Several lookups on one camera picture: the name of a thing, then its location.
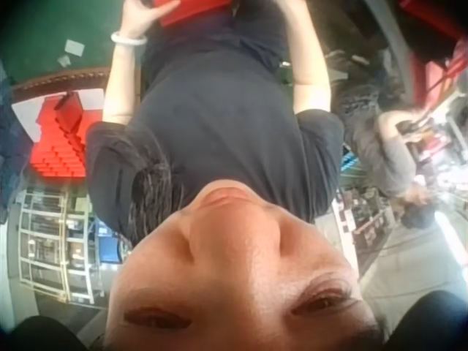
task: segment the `eyebrow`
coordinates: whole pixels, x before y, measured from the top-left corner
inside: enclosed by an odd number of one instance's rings
[[[349,351],[363,350],[381,350],[385,343],[385,335],[383,329],[378,325],[372,325],[364,331],[346,338],[341,341],[336,349]]]

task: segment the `white bracelet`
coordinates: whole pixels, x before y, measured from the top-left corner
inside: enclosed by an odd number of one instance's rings
[[[141,37],[140,39],[124,38],[124,37],[121,37],[117,31],[112,33],[110,38],[116,44],[121,44],[121,45],[126,45],[126,46],[141,46],[141,45],[146,44],[146,42],[148,41],[148,39],[146,39],[145,36]]]

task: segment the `nose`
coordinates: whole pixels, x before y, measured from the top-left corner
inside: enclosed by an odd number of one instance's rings
[[[278,219],[262,203],[225,199],[195,211],[185,227],[195,265],[232,279],[270,275],[281,259]]]

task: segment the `black hair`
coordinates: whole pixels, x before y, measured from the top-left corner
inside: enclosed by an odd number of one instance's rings
[[[127,127],[118,137],[136,169],[127,228],[122,235],[137,246],[172,213],[182,208],[184,190],[166,153],[144,128]]]
[[[427,229],[435,222],[436,206],[432,203],[418,206],[408,203],[404,207],[401,223],[408,229]]]

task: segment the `gray shirt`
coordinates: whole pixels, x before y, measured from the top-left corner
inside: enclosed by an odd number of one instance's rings
[[[380,137],[379,95],[371,84],[352,87],[337,96],[334,112],[343,121],[344,142],[374,184],[388,197],[398,197],[411,187],[416,164],[401,135],[388,141]]]

